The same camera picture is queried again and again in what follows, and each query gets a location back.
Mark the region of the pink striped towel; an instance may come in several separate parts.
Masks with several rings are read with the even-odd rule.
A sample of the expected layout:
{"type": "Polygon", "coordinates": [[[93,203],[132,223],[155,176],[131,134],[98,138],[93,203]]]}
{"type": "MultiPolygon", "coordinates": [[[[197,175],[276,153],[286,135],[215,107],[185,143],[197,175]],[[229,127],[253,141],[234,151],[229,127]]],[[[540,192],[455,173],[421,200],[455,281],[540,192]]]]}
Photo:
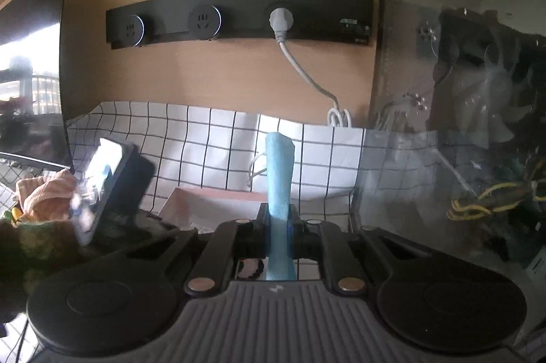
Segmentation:
{"type": "Polygon", "coordinates": [[[69,203],[78,181],[68,169],[49,177],[34,177],[19,180],[16,195],[22,210],[21,222],[67,221],[69,203]]]}

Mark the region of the blue face mask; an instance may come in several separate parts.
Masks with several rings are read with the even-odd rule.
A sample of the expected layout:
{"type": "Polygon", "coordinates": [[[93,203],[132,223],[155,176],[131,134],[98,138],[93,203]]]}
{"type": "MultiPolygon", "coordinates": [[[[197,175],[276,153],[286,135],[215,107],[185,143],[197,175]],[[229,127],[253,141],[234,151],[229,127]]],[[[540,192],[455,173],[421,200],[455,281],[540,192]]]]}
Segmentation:
{"type": "Polygon", "coordinates": [[[269,281],[293,281],[295,270],[290,252],[288,219],[291,204],[291,178],[294,144],[279,132],[265,139],[269,227],[269,281]]]}

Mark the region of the blue tissue pack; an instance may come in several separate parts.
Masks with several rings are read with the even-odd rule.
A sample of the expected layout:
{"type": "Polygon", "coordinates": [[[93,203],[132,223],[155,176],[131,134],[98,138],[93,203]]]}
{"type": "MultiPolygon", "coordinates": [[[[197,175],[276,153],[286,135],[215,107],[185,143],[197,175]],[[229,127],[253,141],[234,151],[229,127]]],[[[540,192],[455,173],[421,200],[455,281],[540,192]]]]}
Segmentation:
{"type": "Polygon", "coordinates": [[[77,185],[70,200],[70,219],[76,238],[82,246],[91,244],[111,193],[116,171],[121,165],[123,153],[123,146],[120,143],[101,137],[85,169],[82,181],[77,185]]]}

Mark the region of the pink cardboard box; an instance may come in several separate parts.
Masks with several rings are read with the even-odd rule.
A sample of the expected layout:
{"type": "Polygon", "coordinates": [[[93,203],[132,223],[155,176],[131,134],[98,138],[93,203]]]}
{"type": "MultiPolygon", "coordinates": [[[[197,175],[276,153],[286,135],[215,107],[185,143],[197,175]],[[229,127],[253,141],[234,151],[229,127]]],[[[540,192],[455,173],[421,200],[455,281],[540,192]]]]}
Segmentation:
{"type": "Polygon", "coordinates": [[[261,204],[267,201],[263,193],[177,187],[159,217],[181,230],[195,228],[200,234],[212,233],[222,222],[254,220],[261,204]]]}

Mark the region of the white black grid tablecloth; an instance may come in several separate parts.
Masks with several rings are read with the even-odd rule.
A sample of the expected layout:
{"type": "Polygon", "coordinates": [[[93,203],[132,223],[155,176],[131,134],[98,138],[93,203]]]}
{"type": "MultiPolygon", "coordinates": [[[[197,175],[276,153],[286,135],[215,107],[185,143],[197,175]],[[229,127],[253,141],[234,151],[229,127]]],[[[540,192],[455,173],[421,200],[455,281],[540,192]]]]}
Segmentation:
{"type": "Polygon", "coordinates": [[[178,187],[265,193],[265,139],[270,132],[288,136],[294,144],[291,202],[303,219],[347,228],[364,147],[362,128],[136,101],[106,101],[68,123],[77,172],[89,162],[100,136],[133,142],[156,165],[141,204],[154,214],[178,187]]]}

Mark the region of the black monitor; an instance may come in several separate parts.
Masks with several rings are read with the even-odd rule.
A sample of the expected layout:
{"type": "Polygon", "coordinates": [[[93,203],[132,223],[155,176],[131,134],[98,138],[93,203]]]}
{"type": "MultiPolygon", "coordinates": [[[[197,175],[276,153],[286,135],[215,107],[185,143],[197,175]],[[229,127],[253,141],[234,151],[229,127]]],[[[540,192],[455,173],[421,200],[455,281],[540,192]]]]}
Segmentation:
{"type": "Polygon", "coordinates": [[[1,158],[51,171],[72,166],[61,101],[65,0],[1,9],[1,158]]]}

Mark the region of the glass side computer case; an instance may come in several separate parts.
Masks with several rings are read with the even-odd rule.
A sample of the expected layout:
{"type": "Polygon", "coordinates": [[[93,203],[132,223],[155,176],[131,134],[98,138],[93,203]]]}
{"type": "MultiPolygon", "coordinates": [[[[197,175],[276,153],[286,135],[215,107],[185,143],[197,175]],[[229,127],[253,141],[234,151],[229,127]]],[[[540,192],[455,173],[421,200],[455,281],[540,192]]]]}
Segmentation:
{"type": "Polygon", "coordinates": [[[355,221],[515,282],[545,321],[545,0],[378,0],[355,221]]]}

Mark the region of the black wall power strip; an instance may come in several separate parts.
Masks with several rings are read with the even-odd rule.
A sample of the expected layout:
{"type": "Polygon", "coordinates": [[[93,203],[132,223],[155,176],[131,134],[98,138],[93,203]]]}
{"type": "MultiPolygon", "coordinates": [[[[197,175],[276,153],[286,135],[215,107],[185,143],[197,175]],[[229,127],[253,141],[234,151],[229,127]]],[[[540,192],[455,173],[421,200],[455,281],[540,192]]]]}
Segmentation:
{"type": "Polygon", "coordinates": [[[367,45],[374,0],[146,0],[105,13],[113,50],[175,41],[273,38],[269,17],[291,12],[291,39],[367,45]]]}

